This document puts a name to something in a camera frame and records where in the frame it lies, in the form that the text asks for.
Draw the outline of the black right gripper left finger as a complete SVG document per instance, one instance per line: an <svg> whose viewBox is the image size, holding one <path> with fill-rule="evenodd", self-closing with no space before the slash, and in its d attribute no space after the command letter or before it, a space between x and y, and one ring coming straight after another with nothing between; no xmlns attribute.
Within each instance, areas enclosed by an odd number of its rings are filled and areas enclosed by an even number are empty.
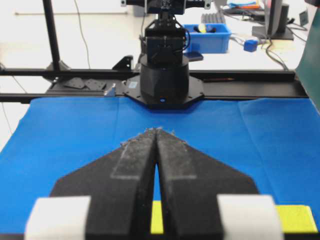
<svg viewBox="0 0 320 240"><path fill-rule="evenodd" d="M157 130L60 177L36 200L27 240L129 240L144 236L151 218Z"/></svg>

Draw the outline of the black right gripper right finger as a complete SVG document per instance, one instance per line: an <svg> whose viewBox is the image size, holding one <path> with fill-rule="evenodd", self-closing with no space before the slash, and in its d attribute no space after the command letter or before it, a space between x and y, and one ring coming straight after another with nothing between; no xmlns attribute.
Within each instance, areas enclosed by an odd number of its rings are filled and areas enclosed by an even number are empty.
<svg viewBox="0 0 320 240"><path fill-rule="evenodd" d="M164 234L169 240L282 240L271 196L247 174L156 131Z"/></svg>

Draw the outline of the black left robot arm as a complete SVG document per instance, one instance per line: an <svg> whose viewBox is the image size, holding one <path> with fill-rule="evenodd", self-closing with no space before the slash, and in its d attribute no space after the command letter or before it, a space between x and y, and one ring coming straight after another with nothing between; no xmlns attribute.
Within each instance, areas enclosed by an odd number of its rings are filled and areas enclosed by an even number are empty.
<svg viewBox="0 0 320 240"><path fill-rule="evenodd" d="M151 109L184 109L202 99L203 82L190 76L184 50L190 32L176 19L188 8L210 9L209 0L123 0L122 6L144 8L157 18L144 30L139 75L127 79L123 93Z"/></svg>

